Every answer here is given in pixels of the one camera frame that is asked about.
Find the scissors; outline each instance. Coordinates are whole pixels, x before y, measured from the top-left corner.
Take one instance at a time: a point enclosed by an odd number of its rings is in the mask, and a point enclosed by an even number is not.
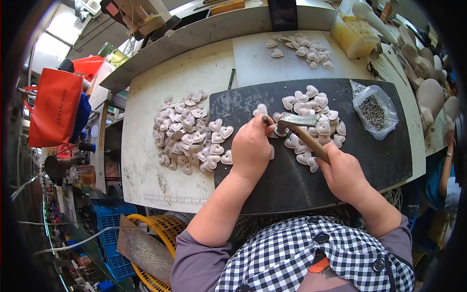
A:
[[[376,80],[377,77],[379,77],[382,81],[386,81],[383,76],[380,75],[380,73],[375,69],[373,64],[370,63],[367,65],[367,70],[370,72],[371,76],[373,76],[373,79]]]

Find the person's right hand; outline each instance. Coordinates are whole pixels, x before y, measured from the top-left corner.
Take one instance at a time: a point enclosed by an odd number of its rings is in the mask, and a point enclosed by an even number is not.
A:
[[[358,160],[350,154],[344,153],[334,143],[323,146],[329,156],[328,164],[320,158],[316,158],[321,171],[326,179],[329,190],[336,198],[354,205],[365,199],[368,183]]]

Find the checkered shirt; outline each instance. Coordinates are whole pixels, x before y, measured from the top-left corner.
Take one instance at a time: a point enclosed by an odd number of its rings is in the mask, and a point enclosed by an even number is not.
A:
[[[360,291],[412,291],[415,273],[409,264],[376,238],[341,223],[333,217],[306,216],[263,229],[229,259],[215,291],[243,291],[238,289],[242,284],[249,291],[296,291],[316,249],[324,251],[336,275]],[[316,242],[320,233],[329,239]]]

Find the forearm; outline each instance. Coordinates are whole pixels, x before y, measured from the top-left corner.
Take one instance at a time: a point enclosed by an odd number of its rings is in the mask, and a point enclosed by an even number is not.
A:
[[[230,172],[191,220],[187,227],[190,235],[205,245],[224,245],[254,187],[255,184]]]
[[[447,153],[453,154],[454,145],[450,144],[447,147]],[[453,163],[452,156],[446,156],[443,164],[443,172],[441,173],[441,179],[439,180],[439,193],[445,198],[446,197],[446,187],[447,180],[451,176],[451,164]]]
[[[370,235],[381,237],[401,224],[401,213],[369,184],[363,197],[352,206],[360,212]]]

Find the hand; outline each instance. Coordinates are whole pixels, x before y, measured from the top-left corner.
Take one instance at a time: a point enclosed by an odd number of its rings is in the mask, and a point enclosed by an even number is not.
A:
[[[454,131],[449,131],[446,133],[446,142],[448,146],[454,144]]]
[[[254,184],[263,175],[271,157],[267,133],[274,131],[274,126],[266,126],[258,114],[248,124],[243,125],[232,141],[233,167],[230,171]]]
[[[315,161],[320,166],[333,195],[351,205],[365,199],[368,189],[373,188],[365,178],[358,160],[340,151],[334,143],[328,143],[324,148],[327,150],[331,164],[320,158],[316,158]]]

